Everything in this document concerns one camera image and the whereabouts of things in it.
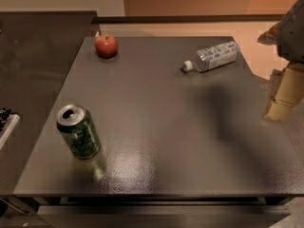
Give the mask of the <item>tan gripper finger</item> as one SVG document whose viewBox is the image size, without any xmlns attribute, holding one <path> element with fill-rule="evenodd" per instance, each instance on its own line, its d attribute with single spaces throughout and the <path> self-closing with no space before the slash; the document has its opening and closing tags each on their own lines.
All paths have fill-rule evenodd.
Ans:
<svg viewBox="0 0 304 228">
<path fill-rule="evenodd" d="M 274 70 L 269 82 L 264 117 L 284 121 L 304 98 L 304 64 L 290 62 L 283 70 Z"/>
<path fill-rule="evenodd" d="M 276 45 L 277 35 L 279 34 L 279 31 L 280 31 L 280 22 L 274 24 L 268 30 L 260 34 L 259 37 L 257 38 L 257 41 L 267 46 Z"/>
</svg>

